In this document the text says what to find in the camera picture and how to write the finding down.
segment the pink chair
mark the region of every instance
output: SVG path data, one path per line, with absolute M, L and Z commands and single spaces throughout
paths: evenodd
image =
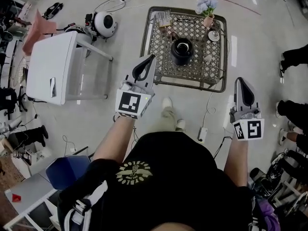
M 26 40 L 24 41 L 23 51 L 25 55 L 31 55 L 34 44 L 42 39 L 45 39 L 45 34 L 53 34 L 56 32 L 57 24 L 55 22 L 45 20 L 37 10 L 34 23 L 29 30 Z

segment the white saucer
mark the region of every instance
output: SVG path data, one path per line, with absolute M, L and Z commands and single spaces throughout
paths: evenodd
M 209 38 L 211 41 L 213 41 L 213 42 L 219 41 L 219 35 L 218 35 L 218 37 L 215 37 L 215 36 L 214 36 L 214 31 L 210 31 L 210 32 L 208 33 L 208 38 Z

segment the blue chair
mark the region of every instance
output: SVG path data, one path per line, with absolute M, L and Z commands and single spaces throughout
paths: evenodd
M 60 157 L 46 168 L 46 174 L 54 189 L 64 190 L 86 172 L 89 164 L 88 156 Z

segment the backpack strap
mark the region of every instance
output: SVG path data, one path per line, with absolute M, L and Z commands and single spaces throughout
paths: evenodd
M 91 195 L 76 200 L 73 208 L 65 216 L 64 231 L 88 231 L 91 222 L 91 208 L 102 198 L 107 189 L 107 182 L 104 181 Z

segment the brown carpet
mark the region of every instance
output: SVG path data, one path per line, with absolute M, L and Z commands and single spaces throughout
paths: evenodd
M 0 225 L 4 226 L 18 215 L 6 198 L 4 191 L 21 182 L 24 177 L 16 169 L 10 156 L 0 157 L 0 163 L 2 164 L 2 169 L 5 171 L 4 176 L 0 173 Z

